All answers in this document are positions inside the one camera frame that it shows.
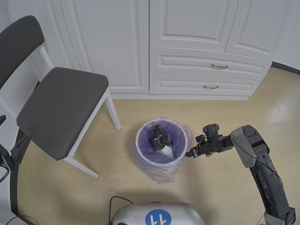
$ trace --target chair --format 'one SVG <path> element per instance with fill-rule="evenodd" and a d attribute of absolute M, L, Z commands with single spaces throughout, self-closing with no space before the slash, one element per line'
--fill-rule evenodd
<path fill-rule="evenodd" d="M 17 125 L 55 160 L 64 159 L 98 178 L 98 174 L 77 162 L 73 155 L 105 101 L 115 128 L 121 125 L 108 90 L 106 76 L 54 67 L 44 46 L 45 39 L 35 17 L 15 21 L 0 33 L 0 89 L 17 67 L 35 50 L 49 73 L 40 81 L 21 112 Z"/>

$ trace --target wooden floor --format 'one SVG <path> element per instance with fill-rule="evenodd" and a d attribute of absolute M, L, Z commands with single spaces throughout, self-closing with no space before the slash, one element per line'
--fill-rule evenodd
<path fill-rule="evenodd" d="M 263 202 L 234 148 L 211 157 L 187 158 L 177 180 L 167 185 L 157 184 L 137 167 L 130 145 L 138 129 L 148 120 L 167 117 L 189 126 L 195 136 L 212 123 L 219 124 L 223 135 L 239 126 L 255 127 L 270 148 L 289 205 L 300 217 L 299 75 L 271 68 L 248 101 L 114 100 L 114 104 L 121 131 L 115 130 L 103 105 L 74 156 L 97 172 L 98 179 L 63 160 L 55 161 L 34 143 L 29 145 L 19 169 L 20 214 L 41 225 L 106 225 L 110 198 L 122 196 L 134 203 L 191 203 L 210 224 L 255 225 L 264 213 Z M 112 212 L 125 204 L 116 199 Z"/>

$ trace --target drawer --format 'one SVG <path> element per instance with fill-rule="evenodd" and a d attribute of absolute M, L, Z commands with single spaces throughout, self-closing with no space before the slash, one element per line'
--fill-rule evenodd
<path fill-rule="evenodd" d="M 237 77 L 261 81 L 271 64 L 266 60 L 230 52 L 150 47 L 150 73 Z"/>
<path fill-rule="evenodd" d="M 205 75 L 150 74 L 150 94 L 206 94 L 251 96 L 260 81 Z"/>

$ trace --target seat cushion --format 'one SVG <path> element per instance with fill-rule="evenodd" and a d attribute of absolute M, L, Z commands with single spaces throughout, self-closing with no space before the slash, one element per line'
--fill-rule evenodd
<path fill-rule="evenodd" d="M 25 103 L 17 125 L 44 152 L 63 159 L 107 87 L 106 76 L 55 67 Z"/>

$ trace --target trash bin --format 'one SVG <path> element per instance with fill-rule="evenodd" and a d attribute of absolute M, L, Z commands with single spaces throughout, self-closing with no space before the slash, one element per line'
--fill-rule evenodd
<path fill-rule="evenodd" d="M 151 148 L 149 138 L 155 125 L 160 125 L 172 140 L 174 159 L 158 154 Z M 131 145 L 137 165 L 158 184 L 174 182 L 176 173 L 185 160 L 194 136 L 192 130 L 167 118 L 157 118 L 146 122 L 139 129 L 136 140 Z"/>

